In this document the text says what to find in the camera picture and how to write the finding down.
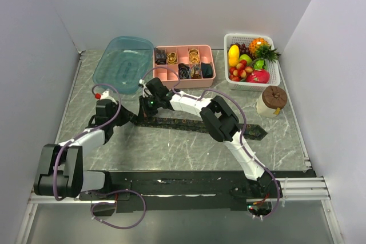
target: yellow label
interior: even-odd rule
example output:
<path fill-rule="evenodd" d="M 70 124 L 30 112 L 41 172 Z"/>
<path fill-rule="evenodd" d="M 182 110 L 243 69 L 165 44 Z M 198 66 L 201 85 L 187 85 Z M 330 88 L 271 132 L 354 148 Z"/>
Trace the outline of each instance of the yellow label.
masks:
<path fill-rule="evenodd" d="M 277 109 L 276 109 L 276 111 L 274 111 L 274 113 L 273 113 L 273 114 L 279 114 L 279 113 L 280 113 L 280 111 L 281 111 L 281 109 L 280 109 L 280 108 L 277 108 Z"/>

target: gray floor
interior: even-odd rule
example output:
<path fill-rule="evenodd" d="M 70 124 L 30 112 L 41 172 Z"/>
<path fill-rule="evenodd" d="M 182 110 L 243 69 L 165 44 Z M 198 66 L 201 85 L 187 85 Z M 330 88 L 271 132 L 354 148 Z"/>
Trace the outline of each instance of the gray floor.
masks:
<path fill-rule="evenodd" d="M 128 226 L 141 212 L 114 214 L 112 224 Z M 229 210 L 149 211 L 130 230 L 116 230 L 91 220 L 88 204 L 38 206 L 28 244 L 131 243 L 333 243 L 320 201 L 286 202 L 264 222 L 247 212 Z"/>
<path fill-rule="evenodd" d="M 93 73 L 104 51 L 88 50 L 82 64 L 62 125 L 60 141 L 80 133 L 95 113 L 96 100 L 90 92 Z M 273 119 L 256 113 L 260 93 L 237 91 L 228 87 L 224 77 L 224 51 L 213 50 L 217 77 L 212 88 L 233 97 L 242 106 L 248 123 L 261 125 L 268 135 L 262 141 L 249 141 L 259 159 L 271 170 L 305 170 L 304 154 L 295 126 L 292 109 L 286 105 Z M 186 93 L 200 95 L 203 89 L 187 89 Z M 138 96 L 123 95 L 122 104 L 137 113 Z M 160 117 L 199 119 L 182 112 L 161 110 Z M 240 170 L 230 151 L 208 134 L 187 131 L 135 127 L 127 124 L 115 129 L 114 136 L 104 146 L 84 156 L 84 167 L 90 170 Z"/>

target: pink storage box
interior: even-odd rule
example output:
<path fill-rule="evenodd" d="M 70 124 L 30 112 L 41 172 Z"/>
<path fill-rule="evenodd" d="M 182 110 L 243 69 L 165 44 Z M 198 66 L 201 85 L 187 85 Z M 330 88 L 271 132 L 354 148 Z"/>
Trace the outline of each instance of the pink storage box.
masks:
<path fill-rule="evenodd" d="M 207 63 L 211 64 L 213 77 L 212 78 L 201 78 L 201 79 L 182 79 L 176 88 L 184 89 L 184 88 L 205 88 L 211 87 L 213 80 L 216 77 L 215 66 L 213 64 L 212 52 L 211 47 L 208 45 L 189 45 L 189 46 L 160 46 L 156 47 L 160 50 L 165 50 L 166 54 L 169 53 L 177 53 L 177 60 L 179 63 L 184 63 L 190 65 L 189 58 L 188 58 L 188 51 L 190 49 L 197 49 L 198 54 L 200 56 L 200 64 Z M 178 64 L 175 65 L 156 65 L 155 64 L 155 54 L 153 57 L 153 66 L 154 68 L 159 68 L 153 70 L 153 76 L 158 77 L 161 82 L 169 89 L 174 87 L 175 84 L 178 83 L 178 79 L 175 74 L 171 71 L 168 71 L 165 68 L 172 69 L 176 74 L 178 73 Z"/>

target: basket of fruit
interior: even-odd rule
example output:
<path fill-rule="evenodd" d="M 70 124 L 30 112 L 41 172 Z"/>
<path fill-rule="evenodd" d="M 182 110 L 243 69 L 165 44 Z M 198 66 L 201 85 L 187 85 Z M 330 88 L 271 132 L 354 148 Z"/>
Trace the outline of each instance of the basket of fruit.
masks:
<path fill-rule="evenodd" d="M 280 54 L 272 39 L 254 34 L 227 34 L 224 38 L 225 78 L 233 90 L 264 91 L 281 82 Z"/>

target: robotic arm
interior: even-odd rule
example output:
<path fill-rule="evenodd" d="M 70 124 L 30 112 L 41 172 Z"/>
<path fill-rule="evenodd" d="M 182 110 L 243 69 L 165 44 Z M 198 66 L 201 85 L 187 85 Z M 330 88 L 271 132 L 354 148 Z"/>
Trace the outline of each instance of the robotic arm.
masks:
<path fill-rule="evenodd" d="M 139 116 L 154 116 L 162 107 L 173 111 L 185 111 L 201 117 L 210 136 L 218 142 L 223 142 L 237 159 L 246 178 L 251 181 L 252 193 L 260 197 L 268 192 L 272 179 L 268 173 L 265 173 L 264 165 L 257 159 L 244 138 L 242 140 L 247 152 L 243 149 L 240 144 L 241 129 L 238 118 L 221 96 L 198 100 L 198 97 L 187 95 L 183 91 L 169 90 L 158 78 L 153 78 L 146 85 L 143 81 L 140 84 L 144 89 L 144 95 L 140 96 Z M 108 172 L 83 171 L 82 156 L 105 144 L 113 134 L 113 127 L 122 126 L 130 121 L 133 114 L 121 106 L 120 113 L 113 123 L 93 130 L 110 120 L 116 114 L 117 108 L 118 102 L 109 96 L 108 91 L 105 91 L 97 101 L 96 115 L 91 118 L 88 128 L 85 129 L 88 133 L 76 141 L 71 140 L 73 143 L 63 154 L 64 157 L 61 159 L 57 172 L 59 195 L 76 197 L 80 192 L 86 190 L 109 191 L 112 182 L 108 177 Z M 37 195 L 53 195 L 55 158 L 65 143 L 48 144 L 43 147 L 34 182 L 34 191 Z"/>

